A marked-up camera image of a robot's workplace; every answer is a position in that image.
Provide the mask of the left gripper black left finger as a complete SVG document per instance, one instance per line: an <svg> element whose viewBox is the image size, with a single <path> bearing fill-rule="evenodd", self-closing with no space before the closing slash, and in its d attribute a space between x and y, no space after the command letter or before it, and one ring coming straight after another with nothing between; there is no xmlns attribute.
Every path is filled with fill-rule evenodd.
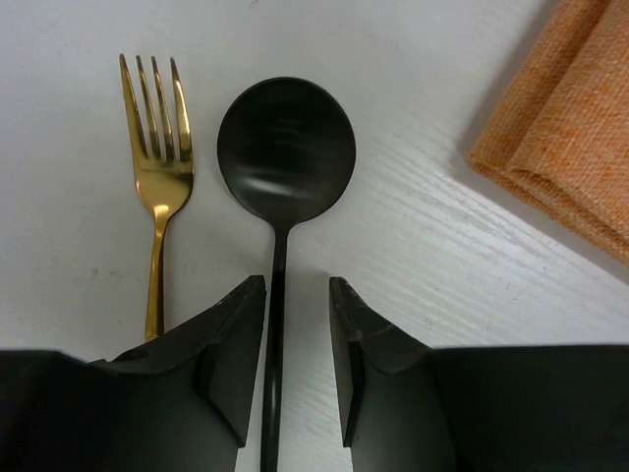
<svg viewBox="0 0 629 472"><path fill-rule="evenodd" d="M247 441L265 307L253 275L111 361L1 354L5 471L231 471Z"/></svg>

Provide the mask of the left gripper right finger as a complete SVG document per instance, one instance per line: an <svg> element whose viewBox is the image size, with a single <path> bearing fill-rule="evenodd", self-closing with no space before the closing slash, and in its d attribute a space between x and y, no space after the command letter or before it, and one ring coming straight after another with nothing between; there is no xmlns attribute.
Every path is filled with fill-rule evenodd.
<svg viewBox="0 0 629 472"><path fill-rule="evenodd" d="M624 471L624 345L434 349L341 277L329 318L357 471Z"/></svg>

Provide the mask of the black slotted spoon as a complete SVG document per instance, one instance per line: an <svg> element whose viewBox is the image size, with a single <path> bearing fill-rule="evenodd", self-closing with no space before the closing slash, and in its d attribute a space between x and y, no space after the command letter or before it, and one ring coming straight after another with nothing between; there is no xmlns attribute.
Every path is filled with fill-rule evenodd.
<svg viewBox="0 0 629 472"><path fill-rule="evenodd" d="M259 468L278 468L288 237L330 209L356 163L351 123L325 89L297 78L262 81L230 106L217 139L221 174L234 198L274 231Z"/></svg>

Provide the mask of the orange cloth placemat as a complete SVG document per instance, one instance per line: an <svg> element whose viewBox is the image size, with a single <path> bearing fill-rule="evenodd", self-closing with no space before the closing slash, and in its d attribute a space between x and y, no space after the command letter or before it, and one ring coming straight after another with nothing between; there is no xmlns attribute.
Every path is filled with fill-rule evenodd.
<svg viewBox="0 0 629 472"><path fill-rule="evenodd" d="M627 2L560 2L468 161L626 263Z"/></svg>

